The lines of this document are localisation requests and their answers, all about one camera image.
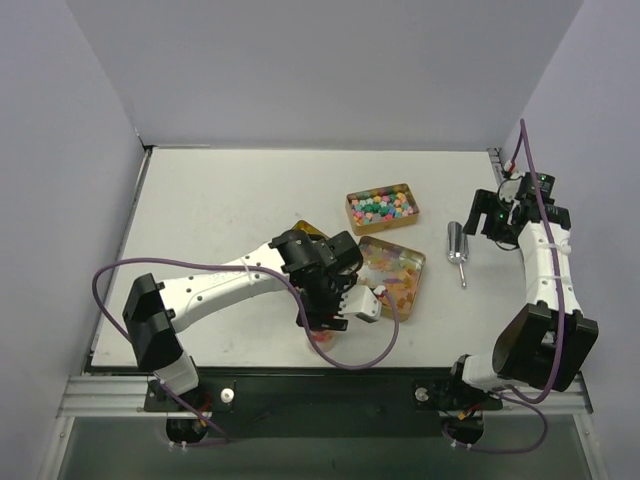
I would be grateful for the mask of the clear glass jar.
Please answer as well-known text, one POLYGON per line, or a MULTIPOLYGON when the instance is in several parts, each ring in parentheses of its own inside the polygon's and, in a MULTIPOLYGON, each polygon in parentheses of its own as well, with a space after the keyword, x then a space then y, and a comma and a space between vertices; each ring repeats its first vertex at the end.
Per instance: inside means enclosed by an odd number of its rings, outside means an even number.
POLYGON ((331 330, 313 331, 314 344, 323 352, 329 352, 337 341, 337 334, 331 330))

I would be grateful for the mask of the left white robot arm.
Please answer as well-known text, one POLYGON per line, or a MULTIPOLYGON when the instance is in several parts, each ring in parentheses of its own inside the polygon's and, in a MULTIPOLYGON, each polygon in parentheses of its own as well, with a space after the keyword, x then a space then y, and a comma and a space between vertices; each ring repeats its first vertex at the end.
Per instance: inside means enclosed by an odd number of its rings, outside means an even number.
POLYGON ((381 304, 358 282, 363 256, 343 231, 331 238, 288 230, 258 249, 224 264, 221 270, 158 282, 138 277, 122 317, 138 367, 168 386, 167 398, 179 410, 201 403, 203 386, 178 333, 226 307, 292 285, 304 307, 301 317, 313 330, 343 331, 352 319, 375 322, 381 304))

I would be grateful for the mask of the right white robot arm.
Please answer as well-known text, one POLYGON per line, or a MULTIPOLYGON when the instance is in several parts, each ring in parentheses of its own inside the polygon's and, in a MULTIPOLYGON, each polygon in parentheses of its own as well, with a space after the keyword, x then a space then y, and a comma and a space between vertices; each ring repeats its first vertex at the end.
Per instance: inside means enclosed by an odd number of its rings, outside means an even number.
POLYGON ((571 220, 551 196, 554 177, 507 173, 495 191, 476 191, 466 223, 447 226, 447 256, 464 265, 468 238, 481 233, 519 251, 525 304, 491 352, 461 356, 443 384, 446 401, 464 408, 489 392, 528 385, 564 391, 579 373, 599 334, 575 295, 569 255, 571 220))

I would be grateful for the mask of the silver metal scoop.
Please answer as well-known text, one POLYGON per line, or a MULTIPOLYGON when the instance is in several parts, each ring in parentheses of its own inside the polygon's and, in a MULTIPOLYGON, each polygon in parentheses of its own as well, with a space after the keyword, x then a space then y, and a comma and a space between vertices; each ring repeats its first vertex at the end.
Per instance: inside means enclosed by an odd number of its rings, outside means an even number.
POLYGON ((467 288, 464 264, 468 260, 468 255, 468 239, 463 226, 457 221, 449 222, 447 225, 447 259, 458 267, 463 289, 467 288))

